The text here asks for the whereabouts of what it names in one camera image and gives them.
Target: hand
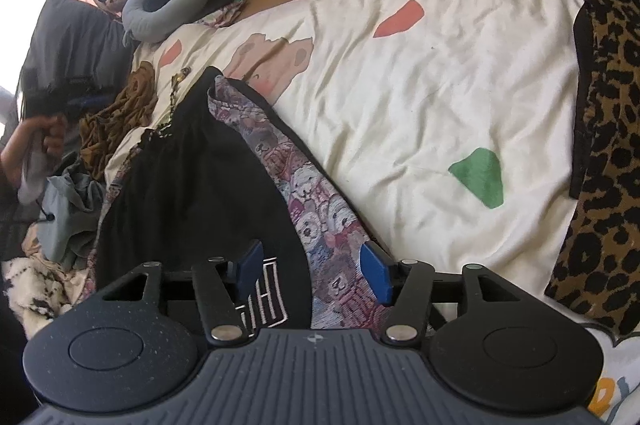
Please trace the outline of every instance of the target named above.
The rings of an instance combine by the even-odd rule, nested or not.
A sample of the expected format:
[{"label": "hand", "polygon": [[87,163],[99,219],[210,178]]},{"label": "hand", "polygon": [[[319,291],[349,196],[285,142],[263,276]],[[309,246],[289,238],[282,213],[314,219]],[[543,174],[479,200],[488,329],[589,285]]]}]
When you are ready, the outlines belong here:
[{"label": "hand", "polygon": [[34,116],[18,124],[0,154],[0,164],[11,185],[16,188],[20,186],[22,161],[29,150],[33,133],[42,130],[45,135],[42,142],[44,152],[54,158],[60,158],[64,147],[66,125],[66,118],[62,115]]}]

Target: teddy bear print fabric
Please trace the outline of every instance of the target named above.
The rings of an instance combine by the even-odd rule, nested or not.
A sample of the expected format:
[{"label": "teddy bear print fabric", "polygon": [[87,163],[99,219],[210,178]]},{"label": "teddy bear print fabric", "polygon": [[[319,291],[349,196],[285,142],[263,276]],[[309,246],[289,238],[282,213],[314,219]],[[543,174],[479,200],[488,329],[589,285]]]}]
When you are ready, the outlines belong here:
[{"label": "teddy bear print fabric", "polygon": [[311,274],[311,327],[379,329],[386,315],[360,270],[369,239],[333,184],[267,114],[227,79],[209,90],[209,111],[236,129],[284,197]]}]

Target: sheet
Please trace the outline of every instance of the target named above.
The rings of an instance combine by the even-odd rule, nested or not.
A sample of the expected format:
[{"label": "sheet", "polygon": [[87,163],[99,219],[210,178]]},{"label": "sheet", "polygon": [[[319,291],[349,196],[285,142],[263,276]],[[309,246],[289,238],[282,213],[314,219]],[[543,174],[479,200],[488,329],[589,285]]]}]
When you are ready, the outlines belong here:
[{"label": "sheet", "polygon": [[[217,66],[274,105],[396,258],[447,272],[480,262],[543,298],[575,209],[581,3],[298,0],[215,33],[183,26],[136,59],[158,70],[152,127],[168,114],[173,74],[191,67],[180,100]],[[142,132],[124,139],[108,181]],[[640,339],[590,330],[606,354],[591,410],[634,425]]]}]

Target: leopard print blanket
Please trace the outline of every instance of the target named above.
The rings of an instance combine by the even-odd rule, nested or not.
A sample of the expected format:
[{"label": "leopard print blanket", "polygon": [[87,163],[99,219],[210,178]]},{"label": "leopard print blanket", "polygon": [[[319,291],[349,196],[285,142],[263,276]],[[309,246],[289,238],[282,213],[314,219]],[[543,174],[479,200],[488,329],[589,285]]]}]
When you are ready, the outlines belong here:
[{"label": "leopard print blanket", "polygon": [[593,135],[574,217],[545,294],[625,335],[640,322],[640,0],[585,0]]}]

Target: gray neck pillow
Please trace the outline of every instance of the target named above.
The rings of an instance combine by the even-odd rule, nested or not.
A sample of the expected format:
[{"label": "gray neck pillow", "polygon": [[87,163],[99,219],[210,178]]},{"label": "gray neck pillow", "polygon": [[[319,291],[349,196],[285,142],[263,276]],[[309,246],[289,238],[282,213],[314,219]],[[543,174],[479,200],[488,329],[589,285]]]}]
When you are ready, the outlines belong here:
[{"label": "gray neck pillow", "polygon": [[125,34],[123,44],[131,39],[156,43],[165,40],[181,25],[190,22],[209,0],[169,0],[155,12],[145,12],[146,0],[127,0],[122,11]]}]

